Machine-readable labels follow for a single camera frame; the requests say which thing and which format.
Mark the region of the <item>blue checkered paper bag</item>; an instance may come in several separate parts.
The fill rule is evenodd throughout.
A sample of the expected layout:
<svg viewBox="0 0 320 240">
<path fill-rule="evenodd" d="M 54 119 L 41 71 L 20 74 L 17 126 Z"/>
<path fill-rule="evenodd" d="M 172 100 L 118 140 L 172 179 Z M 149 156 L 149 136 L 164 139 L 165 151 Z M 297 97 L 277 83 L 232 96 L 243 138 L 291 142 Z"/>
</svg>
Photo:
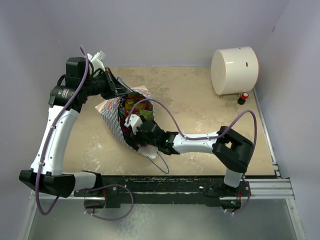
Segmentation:
<svg viewBox="0 0 320 240">
<path fill-rule="evenodd" d="M 138 92 L 139 94 L 143 95 L 146 99 L 151 98 L 150 91 L 144 85 L 131 88 L 122 80 L 121 77 L 118 77 L 117 80 L 119 82 L 121 82 L 121 84 L 123 86 L 131 89 L 132 92 L 130 92 L 130 93 Z M 114 136 L 114 138 L 117 141 L 119 141 L 125 147 L 128 147 L 129 149 L 137 152 L 138 154 L 140 154 L 144 157 L 147 157 L 151 162 L 153 162 L 155 158 L 160 157 L 166 166 L 166 170 L 163 170 L 160 166 L 158 166 L 157 168 L 160 171 L 162 171 L 164 174 L 168 175 L 170 173 L 169 166 L 166 163 L 165 159 L 161 156 L 161 154 L 159 153 L 159 151 L 155 147 L 147 145 L 147 146 L 141 147 L 139 150 L 134 150 L 132 147 L 130 147 L 126 143 L 126 141 L 124 139 L 123 131 L 122 131 L 122 127 L 125 124 L 125 120 L 121 121 L 118 118 L 118 105 L 119 105 L 120 98 L 125 99 L 125 97 L 127 95 L 128 94 L 123 95 L 123 96 L 118 96 L 113 99 L 105 100 L 102 103 L 98 104 L 95 108 L 101 114 L 104 122 L 106 123 L 107 127 L 109 128 L 110 133 Z"/>
</svg>

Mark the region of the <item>red Doritos bag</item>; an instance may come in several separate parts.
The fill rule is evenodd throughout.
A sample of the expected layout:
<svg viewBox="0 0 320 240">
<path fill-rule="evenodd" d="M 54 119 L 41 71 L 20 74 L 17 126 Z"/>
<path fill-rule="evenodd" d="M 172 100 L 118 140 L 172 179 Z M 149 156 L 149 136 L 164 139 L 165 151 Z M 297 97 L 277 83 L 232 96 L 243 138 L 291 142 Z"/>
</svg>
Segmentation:
<svg viewBox="0 0 320 240">
<path fill-rule="evenodd" d="M 124 121 L 127 117 L 126 115 L 126 102 L 124 98 L 120 98 L 117 109 L 117 116 L 121 121 Z"/>
</svg>

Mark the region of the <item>purple snack bag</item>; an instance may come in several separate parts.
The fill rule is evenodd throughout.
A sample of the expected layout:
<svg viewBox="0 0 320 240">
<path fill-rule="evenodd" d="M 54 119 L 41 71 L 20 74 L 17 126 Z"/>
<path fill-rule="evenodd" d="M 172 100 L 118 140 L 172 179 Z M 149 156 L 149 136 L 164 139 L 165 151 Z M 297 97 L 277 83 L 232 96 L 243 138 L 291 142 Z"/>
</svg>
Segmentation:
<svg viewBox="0 0 320 240">
<path fill-rule="evenodd" d="M 122 126 L 121 129 L 124 137 L 130 136 L 133 133 L 132 128 L 130 126 L 129 127 Z"/>
</svg>

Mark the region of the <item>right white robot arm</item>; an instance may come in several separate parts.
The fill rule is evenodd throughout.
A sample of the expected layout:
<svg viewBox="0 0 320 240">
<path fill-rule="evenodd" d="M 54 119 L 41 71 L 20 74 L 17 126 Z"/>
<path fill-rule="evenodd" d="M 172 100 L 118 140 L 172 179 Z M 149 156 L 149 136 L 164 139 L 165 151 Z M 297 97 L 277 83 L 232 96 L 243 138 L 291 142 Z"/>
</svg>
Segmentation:
<svg viewBox="0 0 320 240">
<path fill-rule="evenodd" d="M 226 167 L 222 190 L 228 196 L 240 190 L 240 181 L 247 172 L 254 144 L 233 129 L 222 126 L 219 131 L 201 134 L 187 134 L 164 131 L 153 120 L 141 120 L 134 115 L 124 123 L 129 129 L 126 142 L 140 154 L 153 159 L 160 153 L 180 155 L 206 153 L 215 155 Z"/>
</svg>

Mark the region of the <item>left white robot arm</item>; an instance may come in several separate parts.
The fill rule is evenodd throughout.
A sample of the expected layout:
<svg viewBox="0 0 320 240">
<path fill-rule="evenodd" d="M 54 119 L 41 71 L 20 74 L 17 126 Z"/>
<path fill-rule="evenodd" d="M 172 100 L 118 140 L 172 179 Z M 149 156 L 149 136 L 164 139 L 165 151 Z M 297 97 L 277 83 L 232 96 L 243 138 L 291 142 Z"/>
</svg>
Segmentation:
<svg viewBox="0 0 320 240">
<path fill-rule="evenodd" d="M 58 80 L 49 97 L 48 120 L 40 148 L 29 170 L 22 170 L 19 180 L 33 191 L 67 198 L 85 189 L 91 196 L 103 191 L 98 173 L 64 173 L 64 157 L 71 130 L 88 97 L 100 95 L 105 100 L 129 93 L 95 55 L 71 57 L 66 73 Z"/>
</svg>

